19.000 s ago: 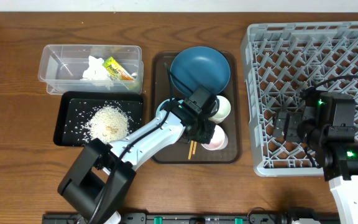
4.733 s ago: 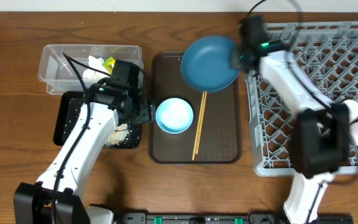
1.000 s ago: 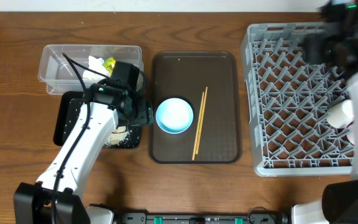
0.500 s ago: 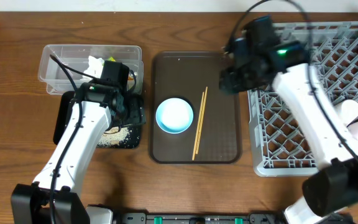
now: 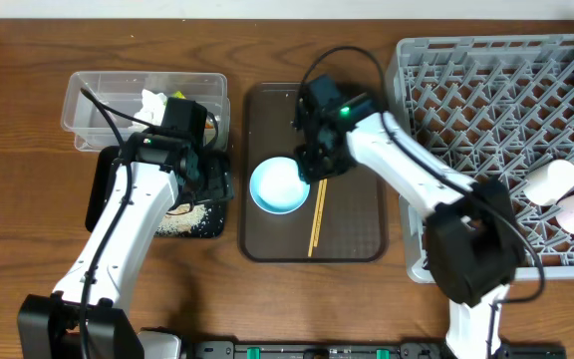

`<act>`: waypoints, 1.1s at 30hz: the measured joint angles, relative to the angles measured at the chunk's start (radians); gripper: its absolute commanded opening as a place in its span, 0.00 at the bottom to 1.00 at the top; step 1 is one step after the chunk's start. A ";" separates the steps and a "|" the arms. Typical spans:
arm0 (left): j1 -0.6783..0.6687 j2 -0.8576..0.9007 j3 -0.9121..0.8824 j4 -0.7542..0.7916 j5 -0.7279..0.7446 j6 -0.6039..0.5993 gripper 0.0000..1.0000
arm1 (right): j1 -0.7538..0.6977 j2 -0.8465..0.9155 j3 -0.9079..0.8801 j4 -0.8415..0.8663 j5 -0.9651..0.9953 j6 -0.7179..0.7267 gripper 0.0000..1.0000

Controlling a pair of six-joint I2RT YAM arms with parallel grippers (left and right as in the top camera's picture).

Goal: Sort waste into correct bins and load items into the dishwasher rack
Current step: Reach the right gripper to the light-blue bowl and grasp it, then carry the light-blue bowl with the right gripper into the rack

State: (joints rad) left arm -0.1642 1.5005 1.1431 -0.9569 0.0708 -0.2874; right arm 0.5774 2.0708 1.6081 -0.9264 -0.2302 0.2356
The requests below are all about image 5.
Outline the light blue bowl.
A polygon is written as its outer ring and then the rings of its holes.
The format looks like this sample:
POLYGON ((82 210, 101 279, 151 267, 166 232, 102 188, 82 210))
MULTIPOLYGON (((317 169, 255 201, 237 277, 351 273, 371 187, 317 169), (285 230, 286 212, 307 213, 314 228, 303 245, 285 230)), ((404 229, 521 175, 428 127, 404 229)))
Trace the light blue bowl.
POLYGON ((254 203, 272 214, 287 214, 307 199, 310 185, 301 179, 295 160, 274 157, 263 161, 252 172, 249 192, 254 203))

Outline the yellow snack wrapper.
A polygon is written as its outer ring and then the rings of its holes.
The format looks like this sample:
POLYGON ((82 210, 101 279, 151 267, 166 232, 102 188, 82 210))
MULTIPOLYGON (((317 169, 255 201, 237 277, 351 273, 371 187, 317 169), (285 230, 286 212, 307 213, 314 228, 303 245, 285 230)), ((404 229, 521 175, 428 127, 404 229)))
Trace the yellow snack wrapper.
POLYGON ((186 96, 181 91, 176 91, 171 96, 177 99, 186 99, 186 96))

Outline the white tissue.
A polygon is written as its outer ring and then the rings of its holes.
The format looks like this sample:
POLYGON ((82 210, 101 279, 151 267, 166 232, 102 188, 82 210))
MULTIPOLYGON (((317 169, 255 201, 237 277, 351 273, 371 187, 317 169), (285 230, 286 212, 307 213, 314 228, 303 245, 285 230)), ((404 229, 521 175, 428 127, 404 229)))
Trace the white tissue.
POLYGON ((134 114, 134 118, 146 123, 160 126, 167 102, 167 95, 164 93, 153 93, 142 90, 142 108, 134 114))

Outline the white cup green inside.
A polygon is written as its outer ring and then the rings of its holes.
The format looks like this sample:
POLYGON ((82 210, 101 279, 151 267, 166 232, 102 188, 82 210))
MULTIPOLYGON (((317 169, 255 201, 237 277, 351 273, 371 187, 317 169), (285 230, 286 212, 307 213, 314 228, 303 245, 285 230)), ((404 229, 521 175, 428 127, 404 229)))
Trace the white cup green inside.
POLYGON ((555 204, 574 186, 574 165, 566 160, 554 160, 528 174, 524 195, 540 206, 555 204))

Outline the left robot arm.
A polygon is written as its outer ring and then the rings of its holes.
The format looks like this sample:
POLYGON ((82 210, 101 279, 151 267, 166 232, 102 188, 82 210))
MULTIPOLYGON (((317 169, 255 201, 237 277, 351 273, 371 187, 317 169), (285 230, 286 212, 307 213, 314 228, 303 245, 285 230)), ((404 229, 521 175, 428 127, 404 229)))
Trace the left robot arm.
POLYGON ((162 329, 135 332, 128 319, 144 258, 164 216, 182 204, 233 198, 229 160, 203 141, 211 113, 170 98, 162 121, 120 139, 107 200, 91 236, 49 296, 19 310, 26 358, 179 358, 182 341, 162 329))

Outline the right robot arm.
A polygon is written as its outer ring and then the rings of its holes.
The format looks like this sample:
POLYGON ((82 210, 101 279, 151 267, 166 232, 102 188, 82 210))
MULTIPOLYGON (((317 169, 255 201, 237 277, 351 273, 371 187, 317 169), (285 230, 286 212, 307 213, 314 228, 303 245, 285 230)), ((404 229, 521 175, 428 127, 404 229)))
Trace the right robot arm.
POLYGON ((397 191, 425 226, 431 276, 449 300, 445 344, 456 358, 491 358, 503 301, 525 246, 507 187, 479 182, 439 161, 368 94, 344 95, 323 75, 300 84, 294 153, 305 182, 364 166, 397 191))

